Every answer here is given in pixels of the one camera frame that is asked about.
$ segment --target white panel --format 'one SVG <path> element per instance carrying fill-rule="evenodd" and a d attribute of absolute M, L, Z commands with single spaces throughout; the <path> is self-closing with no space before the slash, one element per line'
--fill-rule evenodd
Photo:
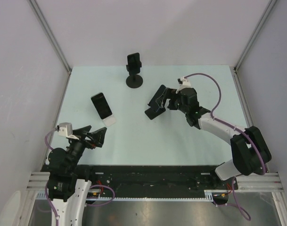
<path fill-rule="evenodd" d="M 269 0 L 38 0 L 72 66 L 231 65 Z"/>
<path fill-rule="evenodd" d="M 0 1 L 0 213 L 39 170 L 66 80 L 27 1 Z"/>
<path fill-rule="evenodd" d="M 279 1 L 240 70 L 254 124 L 287 194 L 287 0 Z"/>
<path fill-rule="evenodd" d="M 170 111 L 150 120 L 144 111 L 161 84 L 178 88 L 177 79 L 202 72 L 221 86 L 222 101 L 214 114 L 230 123 L 245 126 L 245 119 L 228 66 L 144 66 L 143 85 L 131 89 L 125 84 L 124 66 L 74 67 L 58 123 L 71 122 L 74 129 L 87 125 L 92 131 L 104 127 L 90 97 L 103 92 L 117 122 L 108 127 L 102 148 L 86 149 L 80 164 L 116 165 L 215 165 L 231 159 L 230 145 L 215 135 L 190 127 L 180 111 Z M 189 79 L 200 105 L 212 109 L 218 89 L 204 76 Z M 53 148 L 65 148 L 68 141 L 55 135 Z"/>

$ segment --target phone holder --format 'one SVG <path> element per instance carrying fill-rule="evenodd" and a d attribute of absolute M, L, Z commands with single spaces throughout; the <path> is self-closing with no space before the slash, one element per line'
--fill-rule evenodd
<path fill-rule="evenodd" d="M 142 67 L 142 63 L 140 61 L 139 53 L 133 53 L 127 56 L 128 64 L 126 66 L 126 70 L 129 72 L 129 76 L 126 79 L 126 84 L 128 87 L 132 89 L 139 88 L 143 79 L 138 73 L 140 73 L 140 68 Z"/>

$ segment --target phone screen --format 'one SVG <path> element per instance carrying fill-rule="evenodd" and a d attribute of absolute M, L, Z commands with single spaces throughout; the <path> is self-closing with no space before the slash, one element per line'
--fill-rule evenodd
<path fill-rule="evenodd" d="M 107 100 L 103 93 L 98 93 L 95 96 L 92 96 L 91 100 L 101 119 L 105 119 L 112 115 L 112 111 L 107 104 Z"/>

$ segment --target round stand base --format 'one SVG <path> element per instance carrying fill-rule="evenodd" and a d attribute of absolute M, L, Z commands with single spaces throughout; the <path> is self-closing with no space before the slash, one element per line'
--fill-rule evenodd
<path fill-rule="evenodd" d="M 140 75 L 134 74 L 134 75 L 130 75 L 129 77 L 127 77 L 125 82 L 128 87 L 132 89 L 136 89 L 142 85 L 143 79 Z"/>

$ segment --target wall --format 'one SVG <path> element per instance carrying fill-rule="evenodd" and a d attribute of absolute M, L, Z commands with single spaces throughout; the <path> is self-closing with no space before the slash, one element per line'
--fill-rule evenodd
<path fill-rule="evenodd" d="M 38 0 L 72 66 L 234 66 L 270 0 Z"/>
<path fill-rule="evenodd" d="M 39 170 L 67 78 L 27 1 L 0 1 L 0 213 Z"/>
<path fill-rule="evenodd" d="M 254 124 L 262 130 L 287 194 L 287 0 L 275 10 L 239 70 Z"/>

